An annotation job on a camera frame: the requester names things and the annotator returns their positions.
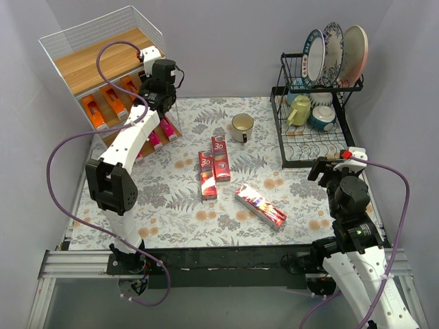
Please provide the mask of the orange toothpaste box top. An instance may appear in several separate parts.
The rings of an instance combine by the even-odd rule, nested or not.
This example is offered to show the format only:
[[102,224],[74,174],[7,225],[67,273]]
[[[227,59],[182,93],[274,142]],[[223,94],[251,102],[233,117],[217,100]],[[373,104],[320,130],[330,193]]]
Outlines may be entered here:
[[126,76],[122,77],[120,80],[121,80],[121,83],[122,83],[125,90],[130,91],[131,93],[134,93],[135,95],[138,94],[138,89],[134,85],[134,82],[132,81],[132,78],[130,75],[126,75]]

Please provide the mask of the orange toothpaste box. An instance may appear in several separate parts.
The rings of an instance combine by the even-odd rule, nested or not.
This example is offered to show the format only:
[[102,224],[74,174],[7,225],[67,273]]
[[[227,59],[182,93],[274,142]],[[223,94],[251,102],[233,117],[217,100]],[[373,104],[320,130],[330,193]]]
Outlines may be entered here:
[[146,80],[146,74],[145,74],[145,71],[140,71],[140,72],[138,73],[138,75],[139,75],[139,79],[140,79],[141,83],[143,83],[143,82]]
[[82,106],[96,130],[105,130],[108,128],[107,123],[92,95],[87,95],[81,99]]
[[128,116],[128,110],[126,109],[122,100],[118,97],[112,86],[110,86],[109,84],[102,86],[100,88],[100,91],[119,120],[122,120]]
[[126,76],[122,77],[120,80],[121,80],[121,83],[122,83],[125,90],[130,91],[131,93],[134,93],[135,95],[138,94],[138,89],[134,85],[134,82],[132,81],[132,78],[130,75],[126,75]]

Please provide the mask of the red 3D toothpaste box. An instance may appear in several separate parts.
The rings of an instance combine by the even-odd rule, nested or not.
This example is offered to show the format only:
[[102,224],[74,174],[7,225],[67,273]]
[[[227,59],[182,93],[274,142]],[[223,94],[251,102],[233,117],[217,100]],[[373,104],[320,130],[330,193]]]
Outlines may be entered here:
[[242,184],[235,198],[273,230],[279,231],[287,215],[248,184]]
[[198,158],[200,165],[200,186],[202,200],[216,200],[218,192],[213,166],[213,155],[210,151],[199,151]]
[[224,135],[212,136],[213,168],[216,182],[230,182],[231,173]]

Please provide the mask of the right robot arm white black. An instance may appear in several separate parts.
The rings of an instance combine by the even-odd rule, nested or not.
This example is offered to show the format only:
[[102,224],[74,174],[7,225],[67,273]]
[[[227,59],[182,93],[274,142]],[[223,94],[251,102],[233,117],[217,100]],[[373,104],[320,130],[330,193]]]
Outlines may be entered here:
[[327,192],[334,235],[311,244],[310,263],[335,280],[358,328],[418,328],[391,274],[396,254],[385,256],[381,235],[366,212],[370,195],[360,175],[369,164],[359,147],[341,151],[338,160],[314,160],[308,179]]

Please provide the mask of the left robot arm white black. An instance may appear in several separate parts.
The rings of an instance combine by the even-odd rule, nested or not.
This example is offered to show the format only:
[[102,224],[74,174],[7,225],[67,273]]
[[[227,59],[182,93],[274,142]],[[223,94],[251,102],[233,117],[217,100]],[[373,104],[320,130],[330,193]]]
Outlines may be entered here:
[[85,168],[91,199],[104,211],[111,231],[117,235],[110,250],[116,261],[132,274],[145,269],[146,258],[133,249],[143,248],[144,243],[132,211],[138,189],[130,174],[147,138],[176,101],[177,68],[173,60],[154,61],[126,120],[130,127],[122,129],[101,157],[90,159]]

